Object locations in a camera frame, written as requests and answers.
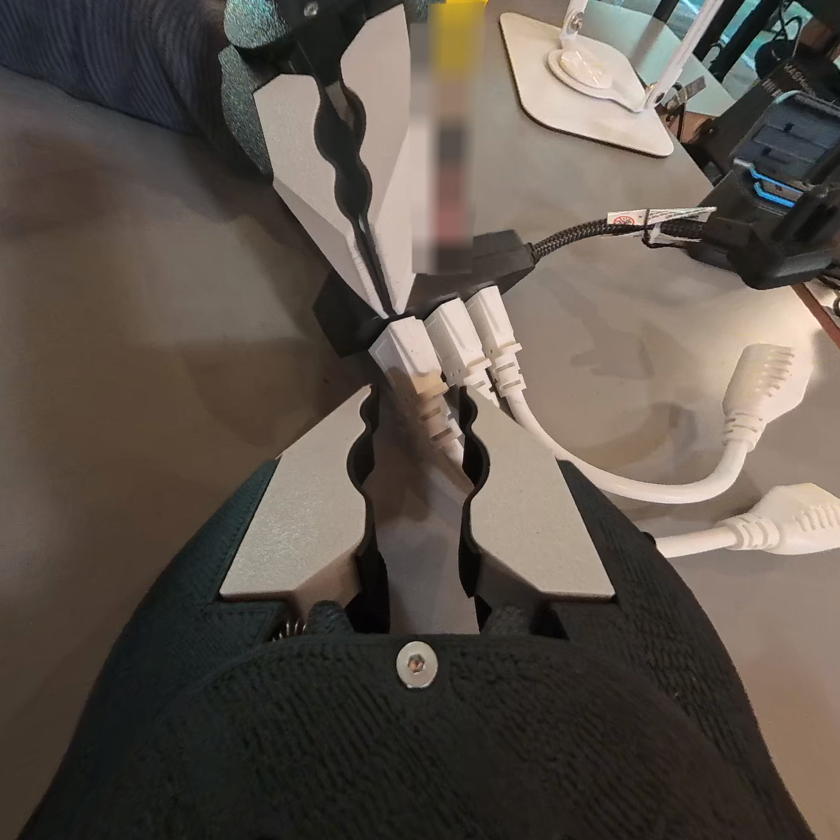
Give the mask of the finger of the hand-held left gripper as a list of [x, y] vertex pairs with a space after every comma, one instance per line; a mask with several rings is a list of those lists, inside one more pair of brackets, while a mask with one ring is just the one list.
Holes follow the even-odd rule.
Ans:
[[342, 82], [360, 102], [360, 161], [371, 182], [366, 220], [382, 269], [385, 312], [400, 316], [413, 287], [410, 121], [411, 56], [406, 14], [369, 18], [340, 60]]
[[335, 172], [316, 144], [317, 82], [278, 75], [254, 94], [273, 183], [280, 198], [349, 286], [380, 316], [385, 310], [356, 243], [351, 221], [335, 197]]

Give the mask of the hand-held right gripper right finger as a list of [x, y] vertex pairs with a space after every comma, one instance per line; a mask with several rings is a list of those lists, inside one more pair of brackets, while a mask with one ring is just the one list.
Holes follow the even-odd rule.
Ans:
[[458, 576], [484, 604], [609, 602], [615, 589], [559, 461], [473, 387], [458, 389], [465, 435]]

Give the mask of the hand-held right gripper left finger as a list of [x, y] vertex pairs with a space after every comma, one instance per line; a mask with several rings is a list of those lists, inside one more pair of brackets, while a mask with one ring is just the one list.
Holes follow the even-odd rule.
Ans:
[[299, 618], [336, 602], [358, 632], [389, 632], [387, 570], [364, 490], [379, 409], [365, 385], [278, 456], [220, 586], [224, 601], [283, 602]]

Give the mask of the black power strip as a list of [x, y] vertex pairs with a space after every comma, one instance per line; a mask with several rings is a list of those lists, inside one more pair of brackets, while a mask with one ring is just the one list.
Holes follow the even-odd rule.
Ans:
[[341, 358], [368, 351], [391, 322], [425, 320], [443, 303], [466, 301], [486, 287], [504, 293], [536, 265], [530, 246], [512, 229], [481, 234], [472, 249], [466, 271], [417, 275], [404, 312], [391, 317], [376, 313], [336, 272], [329, 273], [312, 308], [325, 338]]

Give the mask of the person's left forearm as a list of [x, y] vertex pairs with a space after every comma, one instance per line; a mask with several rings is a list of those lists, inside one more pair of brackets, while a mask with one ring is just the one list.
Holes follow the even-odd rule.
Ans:
[[220, 1], [2, 1], [1, 63], [223, 148]]

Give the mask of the white board stand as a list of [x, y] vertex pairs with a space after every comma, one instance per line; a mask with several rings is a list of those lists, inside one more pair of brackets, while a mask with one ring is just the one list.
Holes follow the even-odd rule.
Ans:
[[675, 143], [656, 108], [721, 5], [700, 7], [652, 85], [642, 83], [622, 51], [583, 35], [587, 1], [569, 2], [559, 27], [501, 14], [501, 38], [522, 110], [547, 129], [657, 159], [670, 156]]

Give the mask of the brown-edged desk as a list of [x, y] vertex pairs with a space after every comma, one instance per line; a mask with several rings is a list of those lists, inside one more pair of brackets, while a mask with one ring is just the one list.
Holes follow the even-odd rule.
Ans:
[[838, 290], [812, 280], [804, 285], [803, 300], [826, 336], [839, 349]]

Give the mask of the black device with white print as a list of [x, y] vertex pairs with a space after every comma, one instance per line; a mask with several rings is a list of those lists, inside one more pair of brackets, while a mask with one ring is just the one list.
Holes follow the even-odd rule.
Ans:
[[798, 91], [829, 104], [839, 104], [839, 69], [836, 63], [818, 56], [814, 60], [794, 56], [781, 62], [759, 82], [759, 89], [771, 99]]

